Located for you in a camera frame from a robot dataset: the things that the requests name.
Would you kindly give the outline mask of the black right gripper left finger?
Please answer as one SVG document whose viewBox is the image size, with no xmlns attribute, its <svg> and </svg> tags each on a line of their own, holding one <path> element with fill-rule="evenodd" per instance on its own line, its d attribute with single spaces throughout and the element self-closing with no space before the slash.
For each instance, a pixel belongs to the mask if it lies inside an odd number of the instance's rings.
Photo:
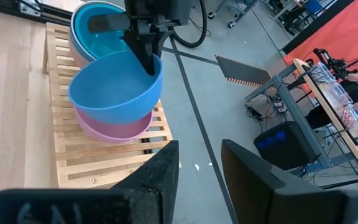
<svg viewBox="0 0 358 224">
<path fill-rule="evenodd" d="M 107 190 L 0 191 L 0 224 L 172 224 L 179 142 L 170 141 Z"/>
</svg>

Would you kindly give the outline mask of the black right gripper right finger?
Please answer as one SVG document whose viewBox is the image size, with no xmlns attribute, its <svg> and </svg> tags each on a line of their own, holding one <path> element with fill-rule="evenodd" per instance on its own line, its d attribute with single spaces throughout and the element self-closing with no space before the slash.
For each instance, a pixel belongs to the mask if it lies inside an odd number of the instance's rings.
<svg viewBox="0 0 358 224">
<path fill-rule="evenodd" d="M 322 189 L 229 139 L 221 160 L 239 224 L 358 224 L 358 190 Z"/>
</svg>

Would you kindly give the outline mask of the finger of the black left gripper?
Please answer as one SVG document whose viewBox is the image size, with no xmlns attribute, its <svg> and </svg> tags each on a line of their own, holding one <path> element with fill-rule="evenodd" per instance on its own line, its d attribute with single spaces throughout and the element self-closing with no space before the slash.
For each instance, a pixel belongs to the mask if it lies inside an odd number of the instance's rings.
<svg viewBox="0 0 358 224">
<path fill-rule="evenodd" d="M 155 33 L 155 38 L 152 42 L 152 52 L 159 58 L 161 57 L 163 45 L 165 41 L 169 38 L 171 35 L 171 29 L 166 29 L 163 31 L 157 31 Z"/>
<path fill-rule="evenodd" d="M 123 31 L 121 39 L 132 50 L 149 75 L 155 74 L 153 41 L 155 31 L 147 17 L 130 16 L 127 13 L 102 14 L 90 17 L 88 30 L 91 34 Z"/>
</svg>

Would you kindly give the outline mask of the deep blue bowl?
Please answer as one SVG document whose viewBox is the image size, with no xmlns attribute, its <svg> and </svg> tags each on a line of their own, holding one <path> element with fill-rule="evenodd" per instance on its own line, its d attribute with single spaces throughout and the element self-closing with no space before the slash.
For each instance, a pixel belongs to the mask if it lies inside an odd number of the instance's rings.
<svg viewBox="0 0 358 224">
<path fill-rule="evenodd" d="M 154 55 L 149 75 L 131 51 L 115 52 L 80 70 L 68 88 L 77 109 L 99 122 L 129 124 L 147 115 L 163 87 L 161 59 Z"/>
</svg>

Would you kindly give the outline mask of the pink bowl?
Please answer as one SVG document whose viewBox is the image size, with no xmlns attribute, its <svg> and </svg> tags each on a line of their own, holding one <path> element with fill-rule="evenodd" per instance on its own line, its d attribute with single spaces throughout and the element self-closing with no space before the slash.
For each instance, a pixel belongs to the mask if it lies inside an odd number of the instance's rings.
<svg viewBox="0 0 358 224">
<path fill-rule="evenodd" d="M 108 124 L 90 118 L 75 106 L 73 111 L 85 134 L 95 140 L 113 144 L 127 142 L 142 135 L 148 130 L 153 117 L 153 111 L 150 111 L 148 115 L 131 124 Z"/>
</svg>

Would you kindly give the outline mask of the wooden slatted shelf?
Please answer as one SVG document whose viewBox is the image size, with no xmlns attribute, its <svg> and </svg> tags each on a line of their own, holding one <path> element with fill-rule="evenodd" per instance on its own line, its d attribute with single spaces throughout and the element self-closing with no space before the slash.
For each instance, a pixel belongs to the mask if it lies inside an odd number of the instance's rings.
<svg viewBox="0 0 358 224">
<path fill-rule="evenodd" d="M 68 86 L 79 71 L 68 45 L 68 27 L 47 23 L 44 71 L 49 75 L 57 180 L 60 188 L 108 188 L 154 156 L 172 140 L 161 102 L 150 128 L 124 143 L 97 141 L 83 132 L 68 98 Z"/>
</svg>

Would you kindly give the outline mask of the black computer tower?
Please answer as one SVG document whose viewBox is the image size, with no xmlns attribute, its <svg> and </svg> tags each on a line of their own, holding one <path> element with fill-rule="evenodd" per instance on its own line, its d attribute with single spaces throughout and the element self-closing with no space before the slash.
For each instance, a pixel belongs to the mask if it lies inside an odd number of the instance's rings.
<svg viewBox="0 0 358 224">
<path fill-rule="evenodd" d="M 318 158 L 295 121 L 268 129 L 254 139 L 254 145 L 263 159 L 282 170 L 305 166 Z"/>
</svg>

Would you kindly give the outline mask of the black toothed mat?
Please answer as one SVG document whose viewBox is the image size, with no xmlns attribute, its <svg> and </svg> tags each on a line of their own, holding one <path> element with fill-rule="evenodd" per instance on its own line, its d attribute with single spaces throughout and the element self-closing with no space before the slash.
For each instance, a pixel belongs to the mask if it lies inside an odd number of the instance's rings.
<svg viewBox="0 0 358 224">
<path fill-rule="evenodd" d="M 271 79 L 266 70 L 262 70 L 251 65 L 246 65 L 226 57 L 215 55 L 218 65 L 227 81 L 260 87 Z"/>
</svg>

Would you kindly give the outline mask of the black power adapter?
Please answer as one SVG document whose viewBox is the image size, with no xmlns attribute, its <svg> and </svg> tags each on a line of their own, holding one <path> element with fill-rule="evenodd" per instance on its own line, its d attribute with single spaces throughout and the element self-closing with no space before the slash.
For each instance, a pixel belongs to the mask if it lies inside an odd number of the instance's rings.
<svg viewBox="0 0 358 224">
<path fill-rule="evenodd" d="M 272 104 L 278 114 L 283 114 L 287 112 L 287 107 L 285 106 L 283 101 L 274 100 L 272 101 Z"/>
</svg>

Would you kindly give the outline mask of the wooden-top metal table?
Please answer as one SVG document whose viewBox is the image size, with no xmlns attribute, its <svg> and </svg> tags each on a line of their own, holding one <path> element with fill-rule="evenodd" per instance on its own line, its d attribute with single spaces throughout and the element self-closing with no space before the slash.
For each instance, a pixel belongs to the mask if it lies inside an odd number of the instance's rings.
<svg viewBox="0 0 358 224">
<path fill-rule="evenodd" d="M 254 90 L 245 98 L 246 102 L 249 102 L 258 95 L 265 93 L 270 87 L 275 87 L 276 94 L 280 95 L 280 99 L 286 104 L 288 111 L 292 115 L 294 122 L 298 124 L 300 132 L 305 139 L 306 149 L 304 152 L 308 157 L 308 162 L 306 163 L 307 166 L 305 168 L 306 173 L 334 167 L 353 159 L 358 161 L 358 140 L 352 136 L 354 134 L 352 131 L 354 126 L 346 127 L 340 120 L 340 116 L 336 113 L 337 106 L 334 104 L 334 98 L 329 96 L 328 92 L 321 89 L 310 77 L 313 69 L 314 67 L 311 67 L 308 63 L 295 58 L 292 60 L 291 65 L 281 71 L 278 75 L 275 75 L 270 80 L 266 81 L 262 86 L 258 87 L 258 89 Z M 343 139 L 345 145 L 349 148 L 349 153 L 337 157 L 329 157 L 329 154 L 322 148 L 315 138 L 313 130 L 301 113 L 296 101 L 291 96 L 290 89 L 283 81 L 295 70 L 298 70 L 300 73 L 297 82 L 300 84 L 305 83 L 310 86 L 312 93 L 322 104 L 324 111 L 328 114 L 333 126 L 337 129 L 336 134 Z"/>
</svg>

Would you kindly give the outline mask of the clear plastic box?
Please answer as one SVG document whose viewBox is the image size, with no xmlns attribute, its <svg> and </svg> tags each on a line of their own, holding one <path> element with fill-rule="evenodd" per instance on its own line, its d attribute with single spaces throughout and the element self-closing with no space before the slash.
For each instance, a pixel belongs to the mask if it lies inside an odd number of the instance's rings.
<svg viewBox="0 0 358 224">
<path fill-rule="evenodd" d="M 351 97 L 323 63 L 318 62 L 311 67 L 310 76 L 327 99 L 336 100 L 341 106 L 353 103 Z"/>
<path fill-rule="evenodd" d="M 358 138 L 358 111 L 353 108 L 353 105 L 343 106 L 339 110 L 339 117 L 350 135 L 354 139 Z"/>
</svg>

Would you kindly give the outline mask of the orange-red partition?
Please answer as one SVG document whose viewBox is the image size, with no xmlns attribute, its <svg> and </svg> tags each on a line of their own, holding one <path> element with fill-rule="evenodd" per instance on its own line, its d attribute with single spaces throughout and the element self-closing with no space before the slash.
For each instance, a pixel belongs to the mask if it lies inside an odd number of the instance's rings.
<svg viewBox="0 0 358 224">
<path fill-rule="evenodd" d="M 325 49 L 333 58 L 348 62 L 358 59 L 358 0 L 337 0 L 284 46 L 284 61 L 288 65 L 294 58 L 317 62 L 313 49 Z"/>
</svg>

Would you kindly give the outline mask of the grey wheeled cart frame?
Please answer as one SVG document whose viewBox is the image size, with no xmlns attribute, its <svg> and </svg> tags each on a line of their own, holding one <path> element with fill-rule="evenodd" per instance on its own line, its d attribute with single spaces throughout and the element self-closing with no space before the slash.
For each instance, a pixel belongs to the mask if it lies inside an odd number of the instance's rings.
<svg viewBox="0 0 358 224">
<path fill-rule="evenodd" d="M 208 13 L 207 18 L 211 20 L 214 19 L 215 15 L 225 5 L 232 7 L 236 11 L 234 16 L 236 19 L 227 24 L 228 28 L 232 29 L 255 6 L 257 1 L 258 0 L 222 0 L 214 11 Z"/>
</svg>

